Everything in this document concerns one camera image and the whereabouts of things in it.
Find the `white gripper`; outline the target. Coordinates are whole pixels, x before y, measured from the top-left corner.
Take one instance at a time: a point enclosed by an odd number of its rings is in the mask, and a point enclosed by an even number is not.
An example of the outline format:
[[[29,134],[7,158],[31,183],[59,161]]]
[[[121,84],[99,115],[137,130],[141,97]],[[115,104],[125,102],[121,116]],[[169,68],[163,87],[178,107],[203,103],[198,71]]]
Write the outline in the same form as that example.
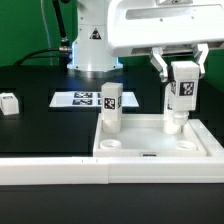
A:
[[[147,55],[168,81],[167,53],[189,52],[205,76],[209,48],[224,45],[224,0],[112,0],[107,18],[108,49],[114,56]]]

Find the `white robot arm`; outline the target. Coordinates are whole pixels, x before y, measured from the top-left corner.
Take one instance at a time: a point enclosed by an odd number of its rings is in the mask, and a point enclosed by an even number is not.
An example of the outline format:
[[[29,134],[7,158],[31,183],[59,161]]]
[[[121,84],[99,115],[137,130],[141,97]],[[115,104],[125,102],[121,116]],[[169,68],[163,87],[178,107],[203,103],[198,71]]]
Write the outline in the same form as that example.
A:
[[[208,52],[224,49],[224,0],[77,0],[71,70],[107,72],[120,57],[147,55],[168,80],[166,56],[192,54],[205,74]]]

